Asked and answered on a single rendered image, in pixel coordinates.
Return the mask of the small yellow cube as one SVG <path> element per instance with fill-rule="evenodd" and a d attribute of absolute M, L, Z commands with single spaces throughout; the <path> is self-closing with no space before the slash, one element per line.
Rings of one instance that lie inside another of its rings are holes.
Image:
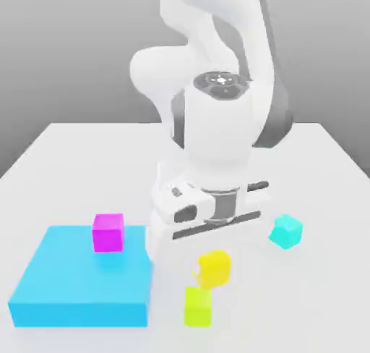
<path fill-rule="evenodd" d="M 231 257 L 224 250 L 213 250 L 198 258 L 197 282 L 203 289 L 227 284 L 231 274 Z"/>

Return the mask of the large blue box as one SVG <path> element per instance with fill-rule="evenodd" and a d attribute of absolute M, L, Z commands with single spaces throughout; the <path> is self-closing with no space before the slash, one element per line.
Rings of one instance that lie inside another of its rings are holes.
<path fill-rule="evenodd" d="M 16 327 L 145 327 L 152 263 L 145 228 L 123 252 L 96 253 L 89 226 L 51 226 L 8 301 Z"/>

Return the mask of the small cyan cube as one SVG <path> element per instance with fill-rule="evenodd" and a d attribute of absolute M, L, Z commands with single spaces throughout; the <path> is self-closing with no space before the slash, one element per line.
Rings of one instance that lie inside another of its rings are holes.
<path fill-rule="evenodd" d="M 282 249 L 288 250 L 301 241 L 303 227 L 298 219 L 283 214 L 275 219 L 269 239 Z"/>

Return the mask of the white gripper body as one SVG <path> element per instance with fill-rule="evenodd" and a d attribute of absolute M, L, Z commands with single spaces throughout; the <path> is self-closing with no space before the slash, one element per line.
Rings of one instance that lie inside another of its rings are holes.
<path fill-rule="evenodd" d="M 254 208 L 227 223 L 165 224 L 154 213 L 147 228 L 147 255 L 156 261 L 162 254 L 173 254 L 209 250 L 211 247 L 237 243 L 243 234 L 248 234 L 262 215 Z"/>

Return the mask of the small lime cube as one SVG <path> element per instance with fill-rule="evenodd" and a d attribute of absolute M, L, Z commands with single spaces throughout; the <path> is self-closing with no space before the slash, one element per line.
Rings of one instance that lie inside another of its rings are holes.
<path fill-rule="evenodd" d="M 211 325 L 211 291 L 187 286 L 184 295 L 184 325 L 208 327 Z"/>

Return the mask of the small magenta cube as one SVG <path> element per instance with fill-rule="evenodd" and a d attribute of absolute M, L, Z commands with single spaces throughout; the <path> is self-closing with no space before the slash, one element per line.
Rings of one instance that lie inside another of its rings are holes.
<path fill-rule="evenodd" d="M 124 249 L 124 216 L 122 213 L 101 213 L 92 225 L 95 252 L 122 252 Z"/>

